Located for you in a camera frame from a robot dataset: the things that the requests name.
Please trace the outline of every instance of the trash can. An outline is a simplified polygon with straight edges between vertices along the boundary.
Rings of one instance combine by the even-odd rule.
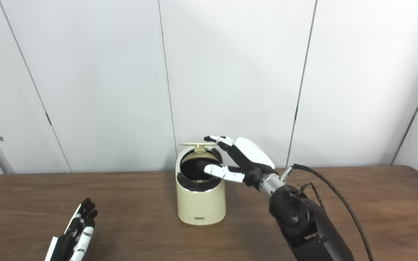
[[[200,160],[222,164],[216,143],[184,143],[175,167],[178,213],[191,225],[211,225],[222,221],[226,213],[225,181],[196,168]]]

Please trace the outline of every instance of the white fingertip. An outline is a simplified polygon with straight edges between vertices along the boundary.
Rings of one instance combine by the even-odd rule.
[[[206,165],[204,172],[215,177],[228,181],[243,182],[244,174],[239,172],[230,172],[228,166],[220,167],[217,165]]]
[[[51,239],[51,243],[49,244],[48,253],[46,253],[45,261],[51,261],[51,257],[53,256],[54,249],[56,248],[56,244],[58,243],[58,238],[53,236]]]
[[[225,137],[225,139],[226,140],[228,140],[228,141],[231,141],[231,142],[235,142],[235,140],[233,140],[232,138],[230,138],[230,137]]]
[[[88,249],[88,245],[90,244],[93,233],[93,227],[86,227],[83,229],[83,232],[78,239],[78,243],[73,248],[74,253],[70,261],[81,261],[81,259],[83,259],[83,256],[85,256],[86,250]]]
[[[224,180],[242,183],[244,180],[244,174],[229,171],[227,174],[225,174]]]
[[[214,139],[217,143],[222,142],[224,144],[227,144],[228,146],[232,146],[234,144],[234,141],[232,139],[226,139],[218,136],[210,136],[211,139]]]

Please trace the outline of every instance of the robot finger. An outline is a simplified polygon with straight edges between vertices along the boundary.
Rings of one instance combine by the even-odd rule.
[[[239,167],[220,166],[207,161],[199,161],[196,165],[197,169],[204,171],[204,173],[222,178],[228,181],[243,182],[244,174]]]
[[[91,212],[88,214],[88,216],[86,216],[86,219],[87,219],[87,220],[88,220],[88,219],[93,219],[93,218],[95,218],[97,215],[98,215],[98,211],[97,211],[97,210],[93,210],[93,211],[91,211]]]
[[[92,212],[95,207],[96,204],[94,202],[91,202],[89,205],[87,205],[83,213],[81,213],[82,219],[85,220],[89,213]]]
[[[91,237],[93,236],[94,227],[94,220],[89,219],[85,222],[85,228],[78,239],[78,243],[75,245],[73,251],[70,252],[70,257],[67,260],[81,261],[83,259],[83,256],[85,256],[85,252],[88,249],[88,245],[90,244]]]
[[[222,136],[222,137],[218,137],[218,136],[206,136],[206,137],[204,137],[204,141],[207,141],[207,142],[209,142],[209,141],[216,142],[217,145],[219,145],[219,147],[222,150],[225,150],[225,151],[227,151],[234,144],[234,141],[232,139],[227,138],[227,137],[224,137],[224,136]]]

